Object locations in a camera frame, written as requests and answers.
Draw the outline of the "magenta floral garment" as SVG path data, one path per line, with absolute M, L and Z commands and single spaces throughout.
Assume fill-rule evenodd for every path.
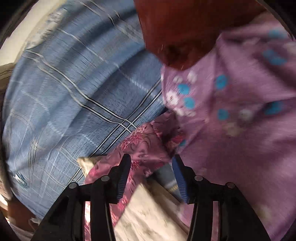
M 107 155 L 80 157 L 77 161 L 86 178 L 85 183 L 89 184 L 108 174 L 112 167 L 119 164 L 124 154 L 154 154 L 157 157 L 167 154 L 171 160 L 183 139 L 175 113 L 167 111 L 139 126 Z

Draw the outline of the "grey star-logo pillowcase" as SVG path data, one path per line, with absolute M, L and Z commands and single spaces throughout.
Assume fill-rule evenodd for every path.
M 179 202 L 182 202 L 171 163 L 165 164 L 161 168 L 157 169 L 149 178 L 165 188 L 165 190 L 167 190 L 167 192 L 169 192 Z

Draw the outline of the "cream leaf-print pillow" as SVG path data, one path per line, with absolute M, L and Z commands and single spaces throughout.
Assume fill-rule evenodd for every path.
M 183 205 L 149 177 L 171 163 L 167 154 L 130 154 L 132 163 L 123 197 L 110 205 L 116 240 L 186 240 L 180 220 Z

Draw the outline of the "lilac floral garment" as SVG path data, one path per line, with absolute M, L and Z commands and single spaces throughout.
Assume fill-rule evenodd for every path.
M 184 71 L 163 66 L 163 101 L 186 137 L 185 165 L 235 183 L 271 240 L 295 221 L 295 40 L 268 12 L 224 31 Z

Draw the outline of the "blue plaid quilt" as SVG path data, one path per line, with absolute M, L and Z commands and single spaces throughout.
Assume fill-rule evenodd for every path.
M 67 1 L 50 23 L 16 64 L 1 124 L 13 193 L 39 218 L 84 182 L 79 157 L 107 154 L 165 111 L 133 1 Z

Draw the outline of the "red plastic bag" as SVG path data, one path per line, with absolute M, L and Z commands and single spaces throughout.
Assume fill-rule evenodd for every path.
M 266 9 L 258 1 L 135 1 L 145 47 L 166 66 L 185 70 L 214 47 L 222 30 L 248 24 Z

